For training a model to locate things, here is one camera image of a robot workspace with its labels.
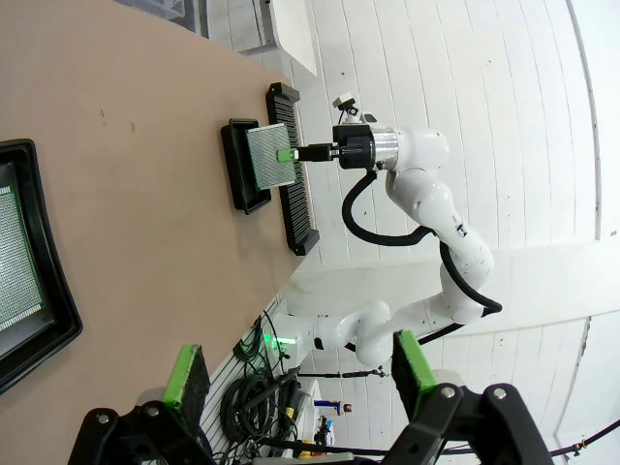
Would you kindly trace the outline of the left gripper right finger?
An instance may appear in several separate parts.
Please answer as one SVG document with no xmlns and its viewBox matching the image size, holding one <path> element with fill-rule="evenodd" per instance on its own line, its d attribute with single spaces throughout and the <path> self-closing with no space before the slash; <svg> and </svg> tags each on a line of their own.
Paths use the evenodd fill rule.
<svg viewBox="0 0 620 465">
<path fill-rule="evenodd" d="M 448 442 L 465 442 L 482 464 L 550 464 L 552 457 L 518 390 L 476 393 L 437 380 L 416 337 L 393 334 L 391 376 L 409 423 L 385 464 L 435 464 Z"/>
</svg>

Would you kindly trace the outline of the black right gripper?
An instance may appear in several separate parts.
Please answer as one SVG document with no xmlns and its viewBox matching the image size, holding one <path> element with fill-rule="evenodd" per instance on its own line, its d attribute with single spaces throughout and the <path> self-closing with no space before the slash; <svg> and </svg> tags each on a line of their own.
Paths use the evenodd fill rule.
<svg viewBox="0 0 620 465">
<path fill-rule="evenodd" d="M 330 143 L 311 144 L 307 146 L 278 149 L 278 162 L 329 162 L 338 160 L 343 170 L 372 170 L 375 164 L 374 140 L 369 135 L 338 136 Z"/>
</svg>

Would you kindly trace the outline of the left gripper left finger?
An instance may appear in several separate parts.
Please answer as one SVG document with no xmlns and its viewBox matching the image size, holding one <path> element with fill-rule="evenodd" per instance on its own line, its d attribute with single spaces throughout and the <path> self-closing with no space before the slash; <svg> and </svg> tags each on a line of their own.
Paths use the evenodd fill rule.
<svg viewBox="0 0 620 465">
<path fill-rule="evenodd" d="M 70 464 L 211 464 L 201 428 L 210 380 L 202 346 L 181 347 L 161 398 L 123 416 L 96 408 L 83 418 Z"/>
</svg>

